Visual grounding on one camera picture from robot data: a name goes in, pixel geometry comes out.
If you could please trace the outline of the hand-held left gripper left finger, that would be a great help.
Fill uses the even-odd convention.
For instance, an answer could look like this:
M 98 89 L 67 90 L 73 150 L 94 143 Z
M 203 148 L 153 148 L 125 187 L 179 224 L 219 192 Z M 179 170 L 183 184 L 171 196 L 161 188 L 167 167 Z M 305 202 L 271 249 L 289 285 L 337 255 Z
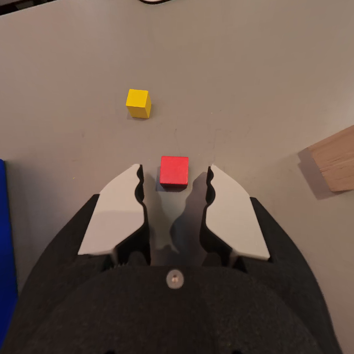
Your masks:
M 79 256 L 109 255 L 114 263 L 125 264 L 131 253 L 140 252 L 151 264 L 143 184 L 143 166 L 133 164 L 100 191 Z

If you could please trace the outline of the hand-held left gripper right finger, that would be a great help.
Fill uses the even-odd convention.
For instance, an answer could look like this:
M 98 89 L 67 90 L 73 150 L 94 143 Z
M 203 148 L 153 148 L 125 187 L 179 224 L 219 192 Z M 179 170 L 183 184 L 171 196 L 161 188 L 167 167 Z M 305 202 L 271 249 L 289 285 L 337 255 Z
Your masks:
M 267 262 L 270 253 L 248 192 L 216 165 L 208 167 L 206 185 L 203 249 L 217 254 L 222 266 L 229 266 L 233 257 Z

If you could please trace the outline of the red wooden cube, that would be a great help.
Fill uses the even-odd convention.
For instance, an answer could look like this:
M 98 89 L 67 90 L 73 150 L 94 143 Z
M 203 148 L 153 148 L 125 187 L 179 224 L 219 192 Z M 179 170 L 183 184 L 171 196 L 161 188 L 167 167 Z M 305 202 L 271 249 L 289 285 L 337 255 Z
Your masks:
M 188 185 L 189 158 L 162 156 L 159 182 L 164 187 L 185 188 Z

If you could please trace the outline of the blue plastic bin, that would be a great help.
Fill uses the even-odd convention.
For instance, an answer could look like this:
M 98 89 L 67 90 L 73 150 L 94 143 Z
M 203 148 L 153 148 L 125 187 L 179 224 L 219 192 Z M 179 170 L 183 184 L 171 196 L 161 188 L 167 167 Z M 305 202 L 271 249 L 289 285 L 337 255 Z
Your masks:
M 18 299 L 17 275 L 12 241 L 6 165 L 3 160 L 0 160 L 0 296 L 1 307 L 15 307 Z

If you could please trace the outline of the large plain wooden cube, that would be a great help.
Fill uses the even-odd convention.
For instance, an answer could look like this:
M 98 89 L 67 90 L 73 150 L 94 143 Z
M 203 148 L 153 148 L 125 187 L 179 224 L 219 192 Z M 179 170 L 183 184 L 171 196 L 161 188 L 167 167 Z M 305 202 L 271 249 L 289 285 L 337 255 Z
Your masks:
M 331 192 L 354 189 L 354 126 L 307 148 Z

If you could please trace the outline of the yellow wooden cube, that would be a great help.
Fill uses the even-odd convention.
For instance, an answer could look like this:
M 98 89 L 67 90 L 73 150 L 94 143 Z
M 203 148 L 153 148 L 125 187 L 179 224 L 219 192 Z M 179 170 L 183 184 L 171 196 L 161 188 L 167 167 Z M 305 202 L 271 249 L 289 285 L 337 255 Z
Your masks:
M 148 119 L 152 108 L 149 91 L 129 89 L 126 107 L 132 118 Z

